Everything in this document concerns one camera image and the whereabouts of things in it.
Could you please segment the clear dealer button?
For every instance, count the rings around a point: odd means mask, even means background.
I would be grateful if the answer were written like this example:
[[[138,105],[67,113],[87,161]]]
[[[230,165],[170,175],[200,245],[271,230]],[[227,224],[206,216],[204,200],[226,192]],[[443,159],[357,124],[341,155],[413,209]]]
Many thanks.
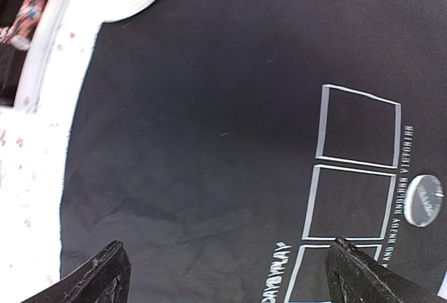
[[[441,182],[434,175],[414,177],[404,197],[404,217],[415,227],[430,225],[439,215],[444,200]]]

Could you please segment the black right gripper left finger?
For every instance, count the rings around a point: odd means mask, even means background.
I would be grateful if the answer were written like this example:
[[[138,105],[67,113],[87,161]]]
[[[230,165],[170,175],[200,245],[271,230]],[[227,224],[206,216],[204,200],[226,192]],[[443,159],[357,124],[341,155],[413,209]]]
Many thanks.
[[[23,303],[127,303],[131,263],[121,241],[112,241],[61,281]]]

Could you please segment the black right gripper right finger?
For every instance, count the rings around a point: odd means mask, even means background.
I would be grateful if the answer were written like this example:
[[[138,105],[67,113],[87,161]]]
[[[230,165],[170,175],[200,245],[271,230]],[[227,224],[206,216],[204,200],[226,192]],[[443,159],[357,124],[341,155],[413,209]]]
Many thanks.
[[[337,237],[325,257],[332,302],[439,302],[440,296],[389,271],[344,237]]]

